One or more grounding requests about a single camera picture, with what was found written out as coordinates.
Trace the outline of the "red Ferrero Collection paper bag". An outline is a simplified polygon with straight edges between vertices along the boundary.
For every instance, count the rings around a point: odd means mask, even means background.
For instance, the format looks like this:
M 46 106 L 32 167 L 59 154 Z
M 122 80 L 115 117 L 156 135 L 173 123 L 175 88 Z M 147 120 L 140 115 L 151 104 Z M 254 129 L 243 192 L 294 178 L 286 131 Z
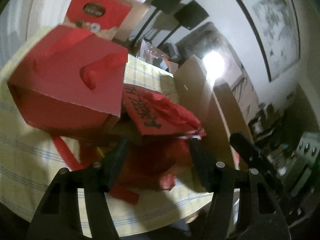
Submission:
M 112 40 L 131 9 L 130 3 L 120 0 L 72 0 L 63 24 Z

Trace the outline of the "large open cardboard box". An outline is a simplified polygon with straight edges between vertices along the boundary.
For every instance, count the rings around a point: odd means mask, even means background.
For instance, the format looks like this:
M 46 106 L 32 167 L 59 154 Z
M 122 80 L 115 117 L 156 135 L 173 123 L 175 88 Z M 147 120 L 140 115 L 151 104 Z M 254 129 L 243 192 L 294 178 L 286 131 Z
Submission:
M 180 105 L 200 120 L 207 134 L 202 138 L 204 146 L 218 161 L 248 171 L 248 165 L 229 144 L 233 133 L 253 138 L 228 83 L 220 79 L 211 85 L 203 62 L 194 55 L 176 70 L 174 82 Z

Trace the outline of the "yellow plaid bed sheet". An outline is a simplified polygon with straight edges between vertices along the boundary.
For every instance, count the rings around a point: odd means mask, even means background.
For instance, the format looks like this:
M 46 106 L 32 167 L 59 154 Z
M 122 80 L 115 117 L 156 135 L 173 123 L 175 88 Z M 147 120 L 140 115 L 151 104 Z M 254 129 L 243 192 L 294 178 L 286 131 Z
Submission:
M 25 123 L 7 87 L 22 58 L 50 31 L 38 30 L 1 64 L 1 203 L 30 222 L 48 185 L 65 166 L 50 135 Z M 170 191 L 140 190 L 136 205 L 106 196 L 121 237 L 145 233 L 184 219 L 210 203 L 212 195 L 193 185 L 190 172 L 180 174 Z

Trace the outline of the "framed ink painting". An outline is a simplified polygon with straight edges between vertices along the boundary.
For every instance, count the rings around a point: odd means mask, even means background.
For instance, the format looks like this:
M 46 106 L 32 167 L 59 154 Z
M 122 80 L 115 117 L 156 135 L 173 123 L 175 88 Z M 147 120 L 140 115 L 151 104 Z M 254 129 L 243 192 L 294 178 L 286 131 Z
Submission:
M 259 44 L 268 81 L 300 60 L 300 32 L 293 0 L 236 0 Z

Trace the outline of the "brown cardboard box on floor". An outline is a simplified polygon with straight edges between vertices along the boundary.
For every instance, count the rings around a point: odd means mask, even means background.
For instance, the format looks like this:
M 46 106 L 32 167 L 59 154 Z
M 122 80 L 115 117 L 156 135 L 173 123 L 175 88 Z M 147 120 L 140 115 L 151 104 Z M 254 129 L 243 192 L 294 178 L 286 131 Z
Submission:
M 118 28 L 114 39 L 121 42 L 126 42 L 136 26 L 150 10 L 150 6 L 144 3 L 137 2 L 135 0 L 123 0 L 122 3 L 124 3 L 125 5 L 131 5 L 132 7 L 131 11 L 128 13 L 125 20 Z

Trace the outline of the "right black speaker on stand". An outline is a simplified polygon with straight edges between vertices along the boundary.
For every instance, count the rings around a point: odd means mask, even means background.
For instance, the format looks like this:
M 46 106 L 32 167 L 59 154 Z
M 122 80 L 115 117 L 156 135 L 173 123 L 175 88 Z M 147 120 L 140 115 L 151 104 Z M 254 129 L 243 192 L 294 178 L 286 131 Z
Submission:
M 201 22 L 209 17 L 208 12 L 195 0 L 190 1 L 184 7 L 174 14 L 175 20 L 178 25 L 161 41 L 157 48 L 161 48 L 165 42 L 180 28 L 183 27 L 187 30 L 193 30 Z

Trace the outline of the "red foil gift bag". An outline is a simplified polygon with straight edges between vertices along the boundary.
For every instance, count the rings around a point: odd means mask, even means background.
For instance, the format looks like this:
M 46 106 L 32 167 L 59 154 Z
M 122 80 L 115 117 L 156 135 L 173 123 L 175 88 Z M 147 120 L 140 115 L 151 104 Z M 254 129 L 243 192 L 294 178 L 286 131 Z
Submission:
M 131 187 L 170 190 L 176 174 L 192 165 L 186 139 L 205 135 L 200 121 L 159 92 L 135 85 L 91 84 L 71 100 L 50 100 L 48 129 L 55 147 L 73 170 L 98 160 L 97 149 L 128 140 L 120 165 L 108 161 L 91 183 L 131 204 Z

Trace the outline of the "red gift box with ribbon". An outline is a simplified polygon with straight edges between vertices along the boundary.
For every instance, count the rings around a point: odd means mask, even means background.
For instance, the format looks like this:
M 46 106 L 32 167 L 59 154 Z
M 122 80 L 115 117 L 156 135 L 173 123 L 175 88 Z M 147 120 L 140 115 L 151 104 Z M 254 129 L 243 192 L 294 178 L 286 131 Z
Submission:
M 127 59 L 126 48 L 60 25 L 23 57 L 7 84 L 30 126 L 98 140 L 120 118 Z

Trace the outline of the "clear plastic bag of items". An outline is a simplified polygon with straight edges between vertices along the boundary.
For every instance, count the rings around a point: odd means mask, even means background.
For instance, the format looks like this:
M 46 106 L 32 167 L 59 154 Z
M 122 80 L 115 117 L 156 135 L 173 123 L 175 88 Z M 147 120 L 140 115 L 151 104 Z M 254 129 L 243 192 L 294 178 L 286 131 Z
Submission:
M 136 45 L 136 49 L 136 58 L 171 74 L 178 70 L 178 63 L 173 62 L 167 54 L 153 46 L 150 42 L 141 40 Z

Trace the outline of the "white curtain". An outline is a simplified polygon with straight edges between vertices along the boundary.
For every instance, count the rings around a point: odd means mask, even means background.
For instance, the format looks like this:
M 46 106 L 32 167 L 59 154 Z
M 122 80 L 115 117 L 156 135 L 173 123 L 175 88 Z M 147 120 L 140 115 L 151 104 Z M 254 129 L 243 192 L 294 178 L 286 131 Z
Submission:
M 9 0 L 1 13 L 1 67 L 42 27 L 64 22 L 72 0 Z

